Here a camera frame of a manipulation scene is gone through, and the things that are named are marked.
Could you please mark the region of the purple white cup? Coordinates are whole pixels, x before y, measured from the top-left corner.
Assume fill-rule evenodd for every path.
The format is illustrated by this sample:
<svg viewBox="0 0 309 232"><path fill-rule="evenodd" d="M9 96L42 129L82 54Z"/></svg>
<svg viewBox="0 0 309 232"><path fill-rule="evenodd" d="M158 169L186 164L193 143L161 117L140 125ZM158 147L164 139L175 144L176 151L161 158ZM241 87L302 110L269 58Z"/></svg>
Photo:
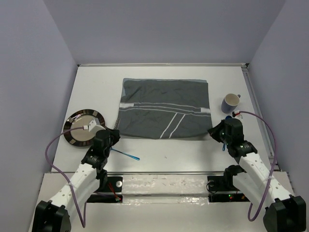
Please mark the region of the purple white cup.
<svg viewBox="0 0 309 232"><path fill-rule="evenodd" d="M233 112L239 105L241 95L240 94L227 94L221 104L221 111L225 114Z"/></svg>

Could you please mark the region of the dark rimmed dinner plate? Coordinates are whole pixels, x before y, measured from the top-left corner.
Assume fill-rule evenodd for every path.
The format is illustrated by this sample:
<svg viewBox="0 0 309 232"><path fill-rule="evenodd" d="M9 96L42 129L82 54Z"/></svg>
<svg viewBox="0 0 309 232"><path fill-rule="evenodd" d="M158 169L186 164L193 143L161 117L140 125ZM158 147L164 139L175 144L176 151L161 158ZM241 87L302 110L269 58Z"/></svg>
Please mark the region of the dark rimmed dinner plate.
<svg viewBox="0 0 309 232"><path fill-rule="evenodd" d="M92 109L83 109L75 112L65 121L63 131L65 140L76 147L92 145L94 134L88 131L89 123L97 119L100 125L105 125L105 119L101 113Z"/></svg>

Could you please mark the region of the grey striped cloth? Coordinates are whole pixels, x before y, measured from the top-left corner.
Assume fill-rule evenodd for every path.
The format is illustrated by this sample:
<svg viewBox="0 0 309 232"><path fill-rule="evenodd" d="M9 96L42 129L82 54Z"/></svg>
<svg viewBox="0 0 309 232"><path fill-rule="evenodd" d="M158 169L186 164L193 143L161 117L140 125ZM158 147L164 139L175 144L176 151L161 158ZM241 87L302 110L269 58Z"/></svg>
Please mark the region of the grey striped cloth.
<svg viewBox="0 0 309 232"><path fill-rule="evenodd" d="M212 128L208 82L125 78L114 128L154 140L204 136Z"/></svg>

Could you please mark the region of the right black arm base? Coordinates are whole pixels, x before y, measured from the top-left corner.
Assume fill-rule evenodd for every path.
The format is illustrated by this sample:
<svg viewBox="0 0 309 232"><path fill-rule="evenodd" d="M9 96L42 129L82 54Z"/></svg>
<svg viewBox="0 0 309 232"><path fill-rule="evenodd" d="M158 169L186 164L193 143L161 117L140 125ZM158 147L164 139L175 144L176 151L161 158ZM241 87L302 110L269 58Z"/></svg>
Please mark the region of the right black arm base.
<svg viewBox="0 0 309 232"><path fill-rule="evenodd" d="M243 173L239 165L231 165L222 175L209 175L206 190L210 203L249 202L248 198L233 185L233 177Z"/></svg>

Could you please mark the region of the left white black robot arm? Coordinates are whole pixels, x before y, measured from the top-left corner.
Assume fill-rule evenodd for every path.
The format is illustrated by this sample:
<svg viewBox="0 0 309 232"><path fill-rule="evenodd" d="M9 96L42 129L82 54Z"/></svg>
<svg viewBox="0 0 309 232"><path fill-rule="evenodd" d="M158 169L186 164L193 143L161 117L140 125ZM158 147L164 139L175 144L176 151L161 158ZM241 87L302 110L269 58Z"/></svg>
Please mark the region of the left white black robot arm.
<svg viewBox="0 0 309 232"><path fill-rule="evenodd" d="M69 232L71 221L78 216L86 226L86 204L89 197L107 185L104 169L112 147L120 140L120 132L102 129L95 133L93 143L71 178L59 171L66 184L47 201L40 201L34 212L32 231Z"/></svg>

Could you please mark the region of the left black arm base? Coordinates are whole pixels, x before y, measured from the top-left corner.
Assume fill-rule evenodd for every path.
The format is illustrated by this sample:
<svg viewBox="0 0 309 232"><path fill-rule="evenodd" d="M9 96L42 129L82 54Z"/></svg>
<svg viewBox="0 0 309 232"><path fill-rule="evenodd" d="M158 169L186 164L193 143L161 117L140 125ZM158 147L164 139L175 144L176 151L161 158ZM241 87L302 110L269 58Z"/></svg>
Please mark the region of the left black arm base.
<svg viewBox="0 0 309 232"><path fill-rule="evenodd" d="M87 203L122 203L123 176L104 173L99 188L88 198Z"/></svg>

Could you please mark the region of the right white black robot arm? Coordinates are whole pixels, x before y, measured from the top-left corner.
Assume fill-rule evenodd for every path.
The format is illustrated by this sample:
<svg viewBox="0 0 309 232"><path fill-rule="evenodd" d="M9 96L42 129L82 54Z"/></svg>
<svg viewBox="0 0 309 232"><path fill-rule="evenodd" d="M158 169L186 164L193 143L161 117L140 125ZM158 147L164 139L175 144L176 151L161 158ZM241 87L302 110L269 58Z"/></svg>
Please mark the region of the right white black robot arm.
<svg viewBox="0 0 309 232"><path fill-rule="evenodd" d="M304 232L307 228L304 199L294 196L273 176L257 149L245 140L242 122L236 118L223 119L208 133L223 143L237 162L225 169L223 186L240 190L252 205L265 211L263 224L268 232Z"/></svg>

